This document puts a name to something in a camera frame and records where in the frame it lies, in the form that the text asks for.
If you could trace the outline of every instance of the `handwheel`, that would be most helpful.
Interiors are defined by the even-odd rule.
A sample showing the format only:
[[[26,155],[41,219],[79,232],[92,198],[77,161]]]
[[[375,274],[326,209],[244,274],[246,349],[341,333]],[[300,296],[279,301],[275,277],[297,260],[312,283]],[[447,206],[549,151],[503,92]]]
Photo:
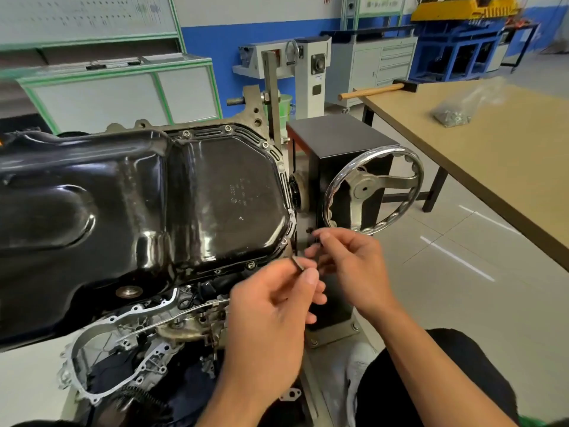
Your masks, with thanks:
[[[394,155],[395,157],[404,156],[405,160],[411,163],[414,175],[411,177],[400,177],[393,175],[373,175],[365,170],[364,165],[373,159],[380,159]],[[342,182],[346,181],[350,186],[350,227],[352,230],[372,235],[382,229],[387,228],[394,223],[409,209],[411,204],[417,199],[421,191],[423,183],[423,164],[419,157],[412,151],[401,146],[385,146],[378,147],[373,150],[366,151],[359,155],[334,177],[326,193],[324,195],[323,218],[324,223],[328,227],[335,227],[336,224],[332,220],[332,212],[330,207],[333,202],[334,194],[340,188]],[[367,198],[371,197],[378,189],[394,188],[394,189],[410,189],[407,199],[405,199],[399,207],[381,222],[374,226],[362,229],[362,205]]]

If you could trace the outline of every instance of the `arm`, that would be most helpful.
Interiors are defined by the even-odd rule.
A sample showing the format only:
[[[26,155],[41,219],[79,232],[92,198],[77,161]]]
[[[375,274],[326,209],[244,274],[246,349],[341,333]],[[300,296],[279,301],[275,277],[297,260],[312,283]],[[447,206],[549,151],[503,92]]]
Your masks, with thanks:
[[[298,258],[265,266],[231,290],[225,359],[197,427],[254,427],[301,369],[312,302],[324,304],[316,262]]]
[[[348,229],[319,229],[319,270],[337,272],[348,300],[383,338],[395,368],[427,427],[511,427],[515,424],[404,311],[389,287],[380,243]]]

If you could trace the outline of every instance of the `bag of bolts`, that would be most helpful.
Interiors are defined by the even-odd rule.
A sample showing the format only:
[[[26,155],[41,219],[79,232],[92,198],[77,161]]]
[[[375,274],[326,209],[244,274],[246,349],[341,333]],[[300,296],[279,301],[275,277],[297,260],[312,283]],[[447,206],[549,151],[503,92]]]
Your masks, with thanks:
[[[478,108],[486,103],[498,105],[504,101],[506,81],[501,76],[482,81],[466,92],[444,100],[433,109],[432,116],[446,128],[468,124]]]

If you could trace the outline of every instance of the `wooden hammer handle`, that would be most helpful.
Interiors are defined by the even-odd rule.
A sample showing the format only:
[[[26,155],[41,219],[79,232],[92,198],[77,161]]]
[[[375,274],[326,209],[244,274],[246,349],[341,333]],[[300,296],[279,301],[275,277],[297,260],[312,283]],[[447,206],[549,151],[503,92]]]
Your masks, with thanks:
[[[366,88],[365,90],[354,91],[351,93],[342,93],[338,94],[338,100],[342,101],[345,99],[352,99],[354,97],[363,97],[365,95],[375,95],[375,94],[387,93],[389,91],[401,90],[403,86],[404,86],[403,84],[393,84],[381,88]]]

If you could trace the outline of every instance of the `wooden table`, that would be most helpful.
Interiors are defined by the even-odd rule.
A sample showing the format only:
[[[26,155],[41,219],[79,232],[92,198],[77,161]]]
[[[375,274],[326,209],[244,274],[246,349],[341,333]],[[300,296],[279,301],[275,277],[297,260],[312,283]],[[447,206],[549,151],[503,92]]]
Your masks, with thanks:
[[[480,81],[421,84],[416,93],[363,97],[373,113],[440,169],[424,211],[450,173],[569,271],[569,101],[508,85],[501,105],[485,105],[470,124],[445,128],[430,111]]]

